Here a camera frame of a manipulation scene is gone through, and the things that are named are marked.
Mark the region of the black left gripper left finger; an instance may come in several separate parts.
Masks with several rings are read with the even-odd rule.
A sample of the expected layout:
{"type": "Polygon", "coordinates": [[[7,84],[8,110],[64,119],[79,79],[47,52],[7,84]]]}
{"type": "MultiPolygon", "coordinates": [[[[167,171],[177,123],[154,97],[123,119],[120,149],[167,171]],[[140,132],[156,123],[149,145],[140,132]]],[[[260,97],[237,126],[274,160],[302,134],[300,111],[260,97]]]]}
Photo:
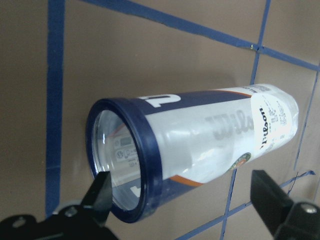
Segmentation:
{"type": "Polygon", "coordinates": [[[10,216],[0,222],[2,240],[115,240],[105,227],[113,205],[111,173],[99,172],[80,204],[63,207],[38,222],[33,215],[10,216]]]}

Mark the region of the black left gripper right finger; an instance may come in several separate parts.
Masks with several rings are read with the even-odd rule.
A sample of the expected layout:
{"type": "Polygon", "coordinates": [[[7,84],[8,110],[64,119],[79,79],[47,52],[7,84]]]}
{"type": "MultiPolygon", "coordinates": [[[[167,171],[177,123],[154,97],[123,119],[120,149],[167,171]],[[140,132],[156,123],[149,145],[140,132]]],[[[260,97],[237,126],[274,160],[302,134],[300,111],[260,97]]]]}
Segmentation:
{"type": "Polygon", "coordinates": [[[250,201],[274,240],[320,238],[320,207],[291,199],[264,170],[251,172],[250,201]]]}

